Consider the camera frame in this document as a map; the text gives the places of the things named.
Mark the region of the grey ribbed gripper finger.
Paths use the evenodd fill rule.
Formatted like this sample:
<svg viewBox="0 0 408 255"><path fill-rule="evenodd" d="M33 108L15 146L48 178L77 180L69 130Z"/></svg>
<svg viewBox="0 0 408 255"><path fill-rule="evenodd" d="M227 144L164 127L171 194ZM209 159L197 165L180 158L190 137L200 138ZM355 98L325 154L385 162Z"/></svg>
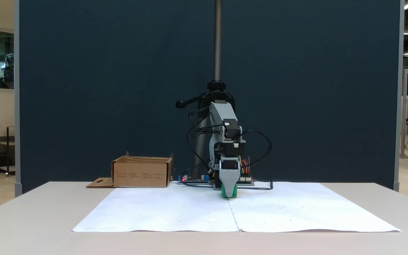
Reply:
<svg viewBox="0 0 408 255"><path fill-rule="evenodd" d="M236 198L237 197L237 182L239 178L240 178L240 175L236 175L234 173L224 172L220 174L223 198Z"/></svg>

